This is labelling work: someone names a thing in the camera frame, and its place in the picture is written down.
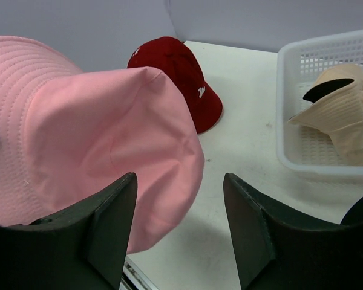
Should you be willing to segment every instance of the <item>pink bucket hat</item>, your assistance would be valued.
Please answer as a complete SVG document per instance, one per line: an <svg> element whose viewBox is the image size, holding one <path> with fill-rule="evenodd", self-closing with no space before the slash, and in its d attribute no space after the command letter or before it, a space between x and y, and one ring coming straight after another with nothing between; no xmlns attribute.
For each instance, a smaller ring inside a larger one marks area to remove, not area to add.
<svg viewBox="0 0 363 290"><path fill-rule="evenodd" d="M160 70L83 73L31 39L0 36L0 225L29 224L136 172L128 253L191 207L204 156L181 92Z"/></svg>

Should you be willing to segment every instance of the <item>red baseball cap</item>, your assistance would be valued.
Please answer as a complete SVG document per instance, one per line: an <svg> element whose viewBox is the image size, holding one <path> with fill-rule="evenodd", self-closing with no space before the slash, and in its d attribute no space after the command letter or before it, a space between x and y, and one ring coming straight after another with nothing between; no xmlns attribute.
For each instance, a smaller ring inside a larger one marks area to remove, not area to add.
<svg viewBox="0 0 363 290"><path fill-rule="evenodd" d="M141 45L129 60L128 68L143 66L162 70L174 82L184 95L198 134L220 119L222 102L204 80L198 61L183 42L165 36Z"/></svg>

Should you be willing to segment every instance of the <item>white plastic basket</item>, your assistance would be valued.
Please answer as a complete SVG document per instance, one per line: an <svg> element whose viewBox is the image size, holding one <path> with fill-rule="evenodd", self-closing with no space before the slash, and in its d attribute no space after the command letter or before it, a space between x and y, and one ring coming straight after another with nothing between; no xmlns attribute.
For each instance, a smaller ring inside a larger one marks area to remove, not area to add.
<svg viewBox="0 0 363 290"><path fill-rule="evenodd" d="M363 30L308 39L280 49L277 156L286 167L314 181L363 183L363 166L348 166L327 135L287 123L310 106L303 96L321 72L342 63L356 63L363 69Z"/></svg>

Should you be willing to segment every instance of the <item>white backdrop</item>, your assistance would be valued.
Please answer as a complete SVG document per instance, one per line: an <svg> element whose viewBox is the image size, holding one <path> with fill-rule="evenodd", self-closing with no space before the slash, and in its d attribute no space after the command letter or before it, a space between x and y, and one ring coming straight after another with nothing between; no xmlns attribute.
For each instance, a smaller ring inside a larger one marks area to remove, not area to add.
<svg viewBox="0 0 363 290"><path fill-rule="evenodd" d="M124 68L164 35L278 51L358 29L363 0L0 0L0 34L44 42L85 71Z"/></svg>
<svg viewBox="0 0 363 290"><path fill-rule="evenodd" d="M165 0L179 38L278 51L363 29L363 0Z"/></svg>
<svg viewBox="0 0 363 290"><path fill-rule="evenodd" d="M175 32L163 0L0 0L0 35L39 40L85 71L124 68L144 42Z"/></svg>

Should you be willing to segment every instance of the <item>white table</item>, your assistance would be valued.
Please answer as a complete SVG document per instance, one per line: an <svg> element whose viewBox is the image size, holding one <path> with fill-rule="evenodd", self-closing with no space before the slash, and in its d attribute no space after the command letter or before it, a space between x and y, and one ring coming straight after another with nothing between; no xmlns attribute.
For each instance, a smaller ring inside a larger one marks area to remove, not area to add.
<svg viewBox="0 0 363 290"><path fill-rule="evenodd" d="M276 53L185 43L221 97L220 122L200 136L206 156L194 205L152 249L130 255L160 290L240 289L223 201L224 174L312 216L340 222L363 187L299 179L275 153Z"/></svg>

